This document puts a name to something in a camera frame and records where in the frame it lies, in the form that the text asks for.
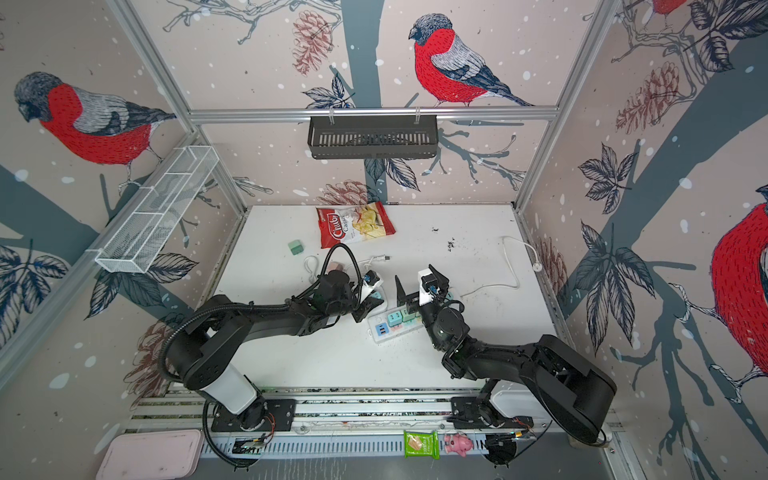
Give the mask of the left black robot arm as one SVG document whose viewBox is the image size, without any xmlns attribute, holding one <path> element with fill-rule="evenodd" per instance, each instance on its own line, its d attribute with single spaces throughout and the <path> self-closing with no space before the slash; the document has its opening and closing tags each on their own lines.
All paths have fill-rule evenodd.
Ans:
<svg viewBox="0 0 768 480">
<path fill-rule="evenodd" d="M 242 344 L 271 337 L 304 337 L 334 326 L 350 315 L 357 323 L 384 303 L 374 291 L 381 283 L 373 270 L 362 271 L 352 250 L 331 247 L 309 287 L 281 304 L 210 298 L 162 344 L 157 370 L 209 403 L 226 410 L 237 428 L 254 431 L 272 418 L 261 391 L 232 360 Z"/>
</svg>

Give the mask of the light green charger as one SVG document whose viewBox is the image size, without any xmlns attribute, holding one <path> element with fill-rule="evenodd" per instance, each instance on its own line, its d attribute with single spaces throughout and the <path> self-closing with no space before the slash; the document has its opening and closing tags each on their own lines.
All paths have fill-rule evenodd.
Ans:
<svg viewBox="0 0 768 480">
<path fill-rule="evenodd" d="M 293 256 L 304 252 L 304 244 L 300 240 L 293 240 L 288 243 L 289 250 Z"/>
</svg>

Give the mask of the green charger plug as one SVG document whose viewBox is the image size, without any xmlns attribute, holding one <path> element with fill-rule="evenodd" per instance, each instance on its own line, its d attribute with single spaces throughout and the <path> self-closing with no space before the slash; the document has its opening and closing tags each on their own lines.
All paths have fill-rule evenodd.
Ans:
<svg viewBox="0 0 768 480">
<path fill-rule="evenodd" d="M 419 315 L 419 313 L 417 311 L 409 312 L 406 308 L 403 308 L 400 311 L 400 315 L 402 317 L 401 324 L 404 325 L 404 326 L 412 325 L 412 324 L 418 322 L 419 319 L 420 319 L 420 315 Z"/>
</svg>

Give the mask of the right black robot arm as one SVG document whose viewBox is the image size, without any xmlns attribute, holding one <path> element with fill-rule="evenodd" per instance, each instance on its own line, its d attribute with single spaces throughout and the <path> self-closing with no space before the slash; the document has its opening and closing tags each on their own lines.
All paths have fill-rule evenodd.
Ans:
<svg viewBox="0 0 768 480">
<path fill-rule="evenodd" d="M 616 383 L 560 338 L 544 334 L 534 343 L 495 345 L 470 335 L 462 301 L 448 299 L 448 277 L 429 265 L 419 273 L 419 290 L 407 293 L 394 278 L 398 306 L 416 311 L 441 364 L 453 379 L 524 385 L 550 418 L 575 440 L 604 447 L 603 425 L 617 393 Z"/>
</svg>

